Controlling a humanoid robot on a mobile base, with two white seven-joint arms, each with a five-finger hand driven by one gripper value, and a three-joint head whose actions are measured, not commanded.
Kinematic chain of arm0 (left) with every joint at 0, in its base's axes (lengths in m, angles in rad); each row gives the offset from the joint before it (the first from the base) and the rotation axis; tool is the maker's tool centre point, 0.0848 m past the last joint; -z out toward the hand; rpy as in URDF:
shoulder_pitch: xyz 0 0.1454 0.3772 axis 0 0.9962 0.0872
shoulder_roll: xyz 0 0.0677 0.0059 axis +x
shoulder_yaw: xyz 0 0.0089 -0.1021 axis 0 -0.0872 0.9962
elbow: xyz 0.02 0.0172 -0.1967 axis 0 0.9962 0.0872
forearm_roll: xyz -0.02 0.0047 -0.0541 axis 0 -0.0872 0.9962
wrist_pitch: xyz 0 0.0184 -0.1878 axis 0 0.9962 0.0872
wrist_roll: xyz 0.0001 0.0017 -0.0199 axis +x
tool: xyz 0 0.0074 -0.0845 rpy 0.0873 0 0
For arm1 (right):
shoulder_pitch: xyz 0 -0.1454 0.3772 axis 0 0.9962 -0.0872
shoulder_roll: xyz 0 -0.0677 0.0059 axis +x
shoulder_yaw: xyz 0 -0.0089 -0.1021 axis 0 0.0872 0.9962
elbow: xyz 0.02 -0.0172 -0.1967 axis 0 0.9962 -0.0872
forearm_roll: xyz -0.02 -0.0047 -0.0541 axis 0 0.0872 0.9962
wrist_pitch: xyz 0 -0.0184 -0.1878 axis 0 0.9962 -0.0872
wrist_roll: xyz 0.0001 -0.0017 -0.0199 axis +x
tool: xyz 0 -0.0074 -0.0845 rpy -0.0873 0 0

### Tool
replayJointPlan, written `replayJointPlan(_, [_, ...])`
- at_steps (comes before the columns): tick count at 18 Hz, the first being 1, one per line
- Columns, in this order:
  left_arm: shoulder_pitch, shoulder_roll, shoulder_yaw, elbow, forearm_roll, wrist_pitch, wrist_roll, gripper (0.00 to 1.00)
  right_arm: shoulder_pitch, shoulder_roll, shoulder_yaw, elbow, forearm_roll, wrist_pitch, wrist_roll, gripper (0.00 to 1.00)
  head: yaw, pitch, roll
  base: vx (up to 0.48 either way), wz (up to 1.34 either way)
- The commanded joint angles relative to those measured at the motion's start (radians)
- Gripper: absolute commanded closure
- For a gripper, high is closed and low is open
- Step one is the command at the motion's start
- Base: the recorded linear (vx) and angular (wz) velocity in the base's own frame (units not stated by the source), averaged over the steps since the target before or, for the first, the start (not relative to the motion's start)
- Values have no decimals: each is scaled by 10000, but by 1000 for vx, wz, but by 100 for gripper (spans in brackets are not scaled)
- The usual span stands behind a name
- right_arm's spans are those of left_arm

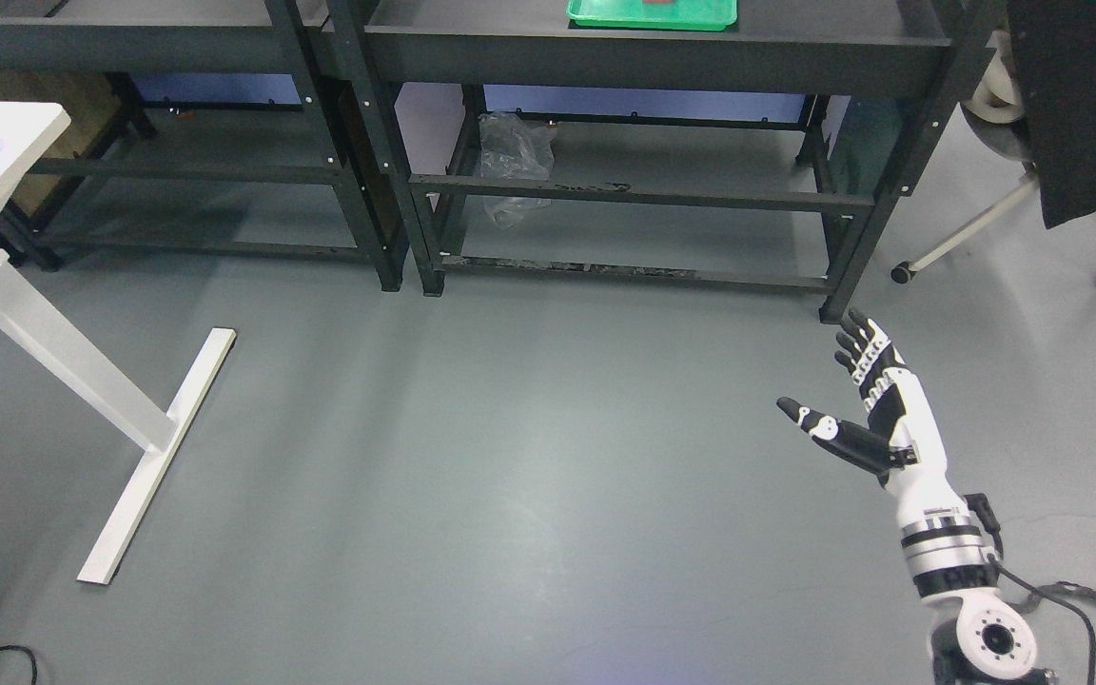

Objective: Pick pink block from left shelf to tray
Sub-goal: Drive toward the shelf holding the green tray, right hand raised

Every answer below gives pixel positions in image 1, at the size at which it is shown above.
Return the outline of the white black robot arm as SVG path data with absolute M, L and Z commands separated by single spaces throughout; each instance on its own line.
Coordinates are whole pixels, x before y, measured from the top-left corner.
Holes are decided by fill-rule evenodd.
M 923 606 L 935 684 L 1057 684 L 1038 664 L 1038 642 L 998 590 L 1001 526 L 987 495 L 964 496 L 968 513 L 941 513 L 902 529 L 902 555 Z

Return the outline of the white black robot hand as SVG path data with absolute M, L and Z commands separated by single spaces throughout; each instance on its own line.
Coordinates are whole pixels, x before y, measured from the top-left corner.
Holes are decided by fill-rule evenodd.
M 823 450 L 871 473 L 897 501 L 900 528 L 969 515 L 949 486 L 947 450 L 917 374 L 891 335 L 856 309 L 840 322 L 836 362 L 847 370 L 867 425 L 826 415 L 783 396 L 775 404 Z

